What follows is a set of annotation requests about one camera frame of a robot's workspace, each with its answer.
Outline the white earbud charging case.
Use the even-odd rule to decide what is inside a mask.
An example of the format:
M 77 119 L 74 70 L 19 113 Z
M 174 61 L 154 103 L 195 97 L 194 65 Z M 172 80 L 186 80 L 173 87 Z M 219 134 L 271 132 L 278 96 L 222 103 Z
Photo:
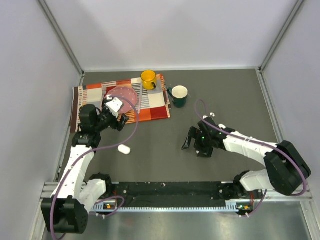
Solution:
M 124 144 L 119 145 L 117 150 L 124 155 L 129 155 L 131 153 L 131 148 Z

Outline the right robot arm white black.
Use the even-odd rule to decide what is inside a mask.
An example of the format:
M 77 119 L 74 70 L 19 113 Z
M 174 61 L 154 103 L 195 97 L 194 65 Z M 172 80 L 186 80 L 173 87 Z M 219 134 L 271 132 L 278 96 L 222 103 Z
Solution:
M 246 170 L 234 178 L 233 192 L 239 198 L 256 190 L 275 190 L 284 196 L 297 196 L 298 187 L 302 187 L 299 195 L 307 190 L 311 170 L 289 141 L 260 141 L 223 124 L 217 125 L 211 117 L 205 116 L 197 127 L 190 127 L 182 149 L 190 146 L 194 146 L 198 157 L 210 158 L 214 149 L 221 149 L 264 166 L 263 170 Z

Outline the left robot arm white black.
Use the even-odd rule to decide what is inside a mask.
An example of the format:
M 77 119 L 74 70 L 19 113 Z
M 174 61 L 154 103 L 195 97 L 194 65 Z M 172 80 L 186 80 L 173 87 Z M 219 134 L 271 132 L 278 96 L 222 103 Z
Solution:
M 101 132 L 107 128 L 121 131 L 128 117 L 119 117 L 123 103 L 115 98 L 98 109 L 87 104 L 79 109 L 78 131 L 72 139 L 67 166 L 58 186 L 50 197 L 42 200 L 41 211 L 46 228 L 51 233 L 82 234 L 89 213 L 99 200 L 109 198 L 114 191 L 110 177 L 96 174 L 83 184 L 87 169 L 101 141 Z

